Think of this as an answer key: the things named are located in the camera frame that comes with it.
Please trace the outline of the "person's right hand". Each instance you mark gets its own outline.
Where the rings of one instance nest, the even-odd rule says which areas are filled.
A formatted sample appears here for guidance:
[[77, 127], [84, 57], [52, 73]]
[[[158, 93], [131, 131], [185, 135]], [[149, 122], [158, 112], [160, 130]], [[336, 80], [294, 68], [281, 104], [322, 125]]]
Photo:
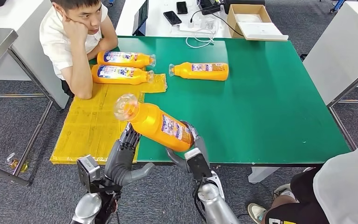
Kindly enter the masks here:
[[71, 43], [85, 44], [88, 28], [84, 24], [73, 21], [66, 16], [63, 17], [62, 23], [64, 31]]

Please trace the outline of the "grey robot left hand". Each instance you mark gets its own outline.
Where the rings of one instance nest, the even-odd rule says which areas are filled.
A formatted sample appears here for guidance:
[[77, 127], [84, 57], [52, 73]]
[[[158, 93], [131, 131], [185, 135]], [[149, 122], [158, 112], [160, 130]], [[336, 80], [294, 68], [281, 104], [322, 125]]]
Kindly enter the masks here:
[[155, 165], [149, 162], [141, 168], [132, 169], [140, 138], [141, 134], [134, 130], [131, 123], [127, 123], [122, 134], [115, 141], [104, 169], [104, 175], [114, 184], [126, 186], [146, 177], [155, 168]]

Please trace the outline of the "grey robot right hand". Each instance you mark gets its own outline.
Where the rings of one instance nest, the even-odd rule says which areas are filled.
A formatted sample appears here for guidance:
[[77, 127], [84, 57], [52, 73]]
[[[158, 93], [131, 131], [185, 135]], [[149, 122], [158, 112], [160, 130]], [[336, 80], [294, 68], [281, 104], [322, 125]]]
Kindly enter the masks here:
[[213, 172], [210, 168], [205, 141], [198, 135], [197, 130], [191, 124], [184, 120], [180, 122], [190, 130], [193, 140], [192, 149], [184, 154], [185, 158], [183, 159], [176, 155], [172, 149], [166, 147], [168, 157], [179, 168], [187, 173], [191, 173], [196, 181], [212, 177]]

